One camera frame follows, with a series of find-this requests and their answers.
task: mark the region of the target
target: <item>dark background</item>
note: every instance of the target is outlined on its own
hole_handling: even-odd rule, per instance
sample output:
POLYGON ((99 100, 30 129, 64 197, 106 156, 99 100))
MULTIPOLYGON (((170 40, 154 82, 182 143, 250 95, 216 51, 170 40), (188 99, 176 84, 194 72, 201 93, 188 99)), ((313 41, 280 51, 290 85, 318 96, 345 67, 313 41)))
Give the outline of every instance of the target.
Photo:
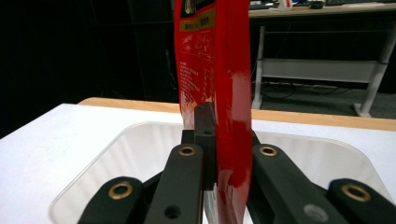
MULTIPOLYGON (((389 27, 385 21, 337 21, 270 24, 267 31, 389 27)), ((258 26, 252 25, 252 65, 257 36, 258 26)), ((385 32, 269 34, 264 56, 376 60, 385 38, 385 32)), ((176 103, 173 47, 168 0, 2 1, 0 138, 56 105, 93 96, 176 103)), ((393 53, 382 92, 396 92, 390 75, 396 71, 395 57, 393 53)))

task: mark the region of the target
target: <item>red plastic packaging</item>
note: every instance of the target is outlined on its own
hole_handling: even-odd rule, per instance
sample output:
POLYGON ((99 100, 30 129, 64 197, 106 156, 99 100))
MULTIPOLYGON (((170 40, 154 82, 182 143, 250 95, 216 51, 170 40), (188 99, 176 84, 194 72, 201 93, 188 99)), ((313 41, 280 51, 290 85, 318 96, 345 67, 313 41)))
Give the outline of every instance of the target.
POLYGON ((251 175, 248 0, 176 0, 175 50, 180 110, 213 102, 219 223, 242 223, 251 175))

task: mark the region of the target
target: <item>desk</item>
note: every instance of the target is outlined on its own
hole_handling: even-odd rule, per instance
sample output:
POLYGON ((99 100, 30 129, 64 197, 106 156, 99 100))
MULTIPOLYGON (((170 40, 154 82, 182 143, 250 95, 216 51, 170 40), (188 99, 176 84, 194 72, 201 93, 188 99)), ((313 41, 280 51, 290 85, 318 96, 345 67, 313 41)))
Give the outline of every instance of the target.
MULTIPOLYGON (((304 21, 350 21, 350 20, 391 20, 396 21, 396 4, 377 5, 375 7, 324 7, 323 9, 309 9, 307 7, 295 7, 293 11, 278 12, 272 10, 253 10, 249 11, 249 17, 252 24, 268 24, 272 22, 304 22, 304 21)), ((273 74, 281 74, 279 77, 293 77, 290 73, 296 73, 296 78, 313 78, 322 80, 337 80, 337 81, 356 81, 369 83, 367 89, 367 96, 363 104, 354 104, 357 114, 361 117, 370 117, 370 108, 378 91, 382 77, 389 63, 389 57, 396 43, 396 22, 393 23, 391 32, 389 32, 388 39, 384 43, 381 55, 376 62, 370 62, 361 65, 357 62, 335 62, 335 61, 308 61, 308 60, 294 60, 285 65, 280 61, 267 60, 262 57, 263 40, 264 40, 264 26, 260 31, 260 45, 257 57, 257 72, 255 95, 252 108, 259 109, 262 104, 261 84, 262 76, 271 76, 273 74), (338 76, 329 77, 331 73, 324 73, 315 78, 318 71, 326 70, 327 65, 331 65, 336 69, 332 69, 335 74, 348 74, 348 77, 338 76), (360 71, 353 71, 356 66, 361 66, 360 71)))
MULTIPOLYGON (((324 137, 358 148, 396 200, 396 120, 252 111, 252 128, 324 137)), ((126 127, 181 124, 178 105, 90 98, 59 105, 0 139, 0 220, 50 223, 53 199, 126 127)))

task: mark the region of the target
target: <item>red snack package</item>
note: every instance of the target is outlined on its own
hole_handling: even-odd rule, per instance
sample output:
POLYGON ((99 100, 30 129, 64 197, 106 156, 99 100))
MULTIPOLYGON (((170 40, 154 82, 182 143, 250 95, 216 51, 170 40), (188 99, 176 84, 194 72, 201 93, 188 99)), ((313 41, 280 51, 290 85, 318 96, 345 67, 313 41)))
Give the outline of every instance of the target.
POLYGON ((176 0, 180 110, 212 102, 217 137, 219 223, 242 223, 251 174, 248 0, 176 0))

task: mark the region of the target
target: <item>gray carpet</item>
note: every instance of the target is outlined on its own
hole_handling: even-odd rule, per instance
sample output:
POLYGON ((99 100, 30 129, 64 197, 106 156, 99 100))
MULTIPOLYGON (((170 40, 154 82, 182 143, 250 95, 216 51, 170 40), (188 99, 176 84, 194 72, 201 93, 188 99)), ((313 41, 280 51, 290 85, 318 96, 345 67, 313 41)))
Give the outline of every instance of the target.
MULTIPOLYGON (((261 109, 357 116, 354 103, 363 103, 366 90, 264 84, 261 109)), ((396 94, 378 93, 370 110, 373 118, 396 119, 396 94)))

